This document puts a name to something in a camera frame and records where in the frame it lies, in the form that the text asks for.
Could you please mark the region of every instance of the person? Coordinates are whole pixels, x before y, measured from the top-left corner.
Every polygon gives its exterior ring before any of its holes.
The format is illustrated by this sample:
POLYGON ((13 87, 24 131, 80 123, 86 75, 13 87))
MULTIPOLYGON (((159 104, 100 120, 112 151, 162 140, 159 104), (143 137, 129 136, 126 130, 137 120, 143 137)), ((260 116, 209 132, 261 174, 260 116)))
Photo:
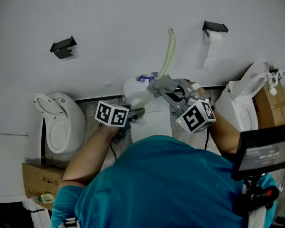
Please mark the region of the person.
MULTIPOLYGON (((231 179, 239 132, 214 111, 209 132, 222 156, 168 136, 130 146, 100 172, 118 130, 102 125, 68 165, 52 213, 52 227, 77 217, 82 228, 243 228, 232 211, 243 181, 231 179)), ((269 174, 260 186, 275 185, 269 174)), ((265 228, 276 204, 266 211, 265 228)))

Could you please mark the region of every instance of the red button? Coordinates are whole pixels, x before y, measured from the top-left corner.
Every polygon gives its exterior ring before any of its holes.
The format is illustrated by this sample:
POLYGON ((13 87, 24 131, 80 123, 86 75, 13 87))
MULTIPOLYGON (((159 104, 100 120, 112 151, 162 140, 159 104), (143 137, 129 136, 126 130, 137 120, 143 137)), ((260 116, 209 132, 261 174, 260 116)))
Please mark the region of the red button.
POLYGON ((271 194, 272 194, 272 190, 271 190, 271 189, 268 189, 267 192, 266 192, 266 197, 267 197, 267 196, 270 196, 271 194))

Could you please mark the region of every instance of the toilet paper holder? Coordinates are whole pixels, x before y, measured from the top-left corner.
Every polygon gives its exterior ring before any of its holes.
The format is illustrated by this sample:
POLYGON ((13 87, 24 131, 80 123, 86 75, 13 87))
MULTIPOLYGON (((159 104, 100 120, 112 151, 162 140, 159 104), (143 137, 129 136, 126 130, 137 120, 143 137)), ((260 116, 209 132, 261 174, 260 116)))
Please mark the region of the toilet paper holder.
POLYGON ((54 43, 50 49, 50 52, 54 52, 54 54, 59 59, 64 59, 73 56, 73 54, 71 53, 72 50, 71 49, 69 50, 68 48, 76 45, 77 45, 76 41, 71 36, 71 38, 69 39, 65 39, 60 42, 54 43))
POLYGON ((205 21, 202 29, 206 35, 209 37, 209 33, 207 30, 216 31, 216 32, 225 32, 227 33, 229 29, 227 29, 225 24, 218 24, 209 21, 205 21))

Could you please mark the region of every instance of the gray floor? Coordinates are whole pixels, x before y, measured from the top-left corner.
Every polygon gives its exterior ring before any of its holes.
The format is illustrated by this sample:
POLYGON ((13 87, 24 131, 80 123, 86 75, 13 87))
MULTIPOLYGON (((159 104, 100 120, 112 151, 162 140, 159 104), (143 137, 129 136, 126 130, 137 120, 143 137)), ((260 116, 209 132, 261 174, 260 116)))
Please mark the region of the gray floor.
MULTIPOLYGON (((209 90, 210 96, 212 100, 216 101, 220 94, 220 90, 209 90)), ((94 119, 96 108, 98 102, 87 102, 87 103, 80 103, 79 106, 82 109, 85 117, 86 117, 86 131, 85 131, 85 142, 90 138, 91 134, 98 128, 98 121, 94 119)), ((198 148, 204 149, 207 131, 204 130, 200 133, 188 134, 182 127, 180 127, 176 122, 176 117, 171 114, 171 128, 172 128, 172 136, 188 145, 198 148)), ((113 149, 116 152, 117 157, 120 156, 130 145, 132 144, 131 134, 128 134, 125 139, 122 140, 121 143, 115 145, 113 144, 113 149)), ((209 137, 207 150, 214 152, 220 155, 215 143, 213 142, 211 136, 209 137)), ((66 168, 71 158, 74 156, 73 154, 54 154, 46 147, 46 160, 48 164, 54 164, 56 166, 66 168)), ((107 157, 104 161, 102 169, 113 165, 114 163, 114 155, 111 150, 109 150, 107 157)), ((279 170, 271 173, 274 177, 277 186, 283 184, 283 191, 280 193, 277 202, 277 216, 285 217, 285 170, 279 170)))

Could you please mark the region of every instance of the display screen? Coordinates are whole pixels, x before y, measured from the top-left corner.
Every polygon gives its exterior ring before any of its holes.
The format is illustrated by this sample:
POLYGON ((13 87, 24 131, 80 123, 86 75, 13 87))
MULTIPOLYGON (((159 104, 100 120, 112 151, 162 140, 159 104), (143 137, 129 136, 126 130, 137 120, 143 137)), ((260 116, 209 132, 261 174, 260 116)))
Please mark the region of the display screen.
POLYGON ((239 171, 253 170, 285 162, 285 142, 247 148, 239 171))

